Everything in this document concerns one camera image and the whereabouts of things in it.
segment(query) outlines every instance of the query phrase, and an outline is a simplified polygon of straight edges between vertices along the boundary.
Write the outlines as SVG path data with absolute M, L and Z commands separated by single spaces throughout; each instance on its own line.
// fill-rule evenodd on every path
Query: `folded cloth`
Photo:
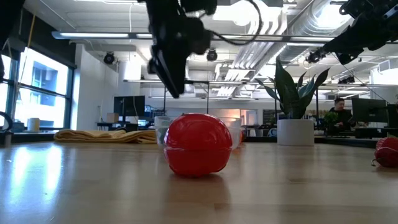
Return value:
M 59 142 L 103 142 L 156 144 L 156 133 L 151 131 L 74 131 L 61 130 L 54 139 Z

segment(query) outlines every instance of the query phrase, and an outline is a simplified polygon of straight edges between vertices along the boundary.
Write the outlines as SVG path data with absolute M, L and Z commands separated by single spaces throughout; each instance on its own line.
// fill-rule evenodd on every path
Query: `man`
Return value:
M 345 101 L 342 98 L 335 99 L 335 107 L 329 112 L 338 114 L 338 126 L 342 131 L 349 131 L 351 126 L 355 126 L 355 122 L 350 119 L 353 117 L 350 110 L 345 110 Z

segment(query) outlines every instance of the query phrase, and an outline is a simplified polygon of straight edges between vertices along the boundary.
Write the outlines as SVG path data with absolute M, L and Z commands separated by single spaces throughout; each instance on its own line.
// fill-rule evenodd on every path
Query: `wooden table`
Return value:
M 0 223 L 397 223 L 398 172 L 372 149 L 246 143 L 200 179 L 157 146 L 0 148 Z

